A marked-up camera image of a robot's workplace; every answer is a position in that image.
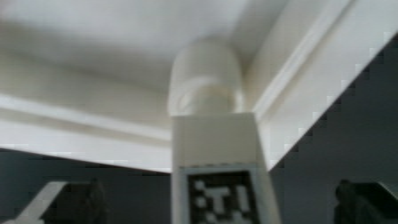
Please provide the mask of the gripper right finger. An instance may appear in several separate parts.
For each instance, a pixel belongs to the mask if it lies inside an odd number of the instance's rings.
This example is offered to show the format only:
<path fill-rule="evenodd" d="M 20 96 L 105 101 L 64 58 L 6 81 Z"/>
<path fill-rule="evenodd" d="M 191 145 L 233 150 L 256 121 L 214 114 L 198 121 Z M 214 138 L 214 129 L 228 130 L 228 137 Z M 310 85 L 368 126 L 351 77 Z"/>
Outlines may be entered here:
<path fill-rule="evenodd" d="M 335 224 L 398 224 L 398 183 L 342 180 Z"/>

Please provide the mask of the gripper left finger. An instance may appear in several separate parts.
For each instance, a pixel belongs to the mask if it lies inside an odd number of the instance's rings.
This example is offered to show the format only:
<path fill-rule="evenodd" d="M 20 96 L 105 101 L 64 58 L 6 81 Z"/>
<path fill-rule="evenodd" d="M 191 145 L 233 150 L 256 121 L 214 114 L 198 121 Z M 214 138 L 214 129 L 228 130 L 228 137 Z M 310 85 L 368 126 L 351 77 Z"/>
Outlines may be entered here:
<path fill-rule="evenodd" d="M 11 224 L 109 224 L 102 182 L 49 182 Z"/>

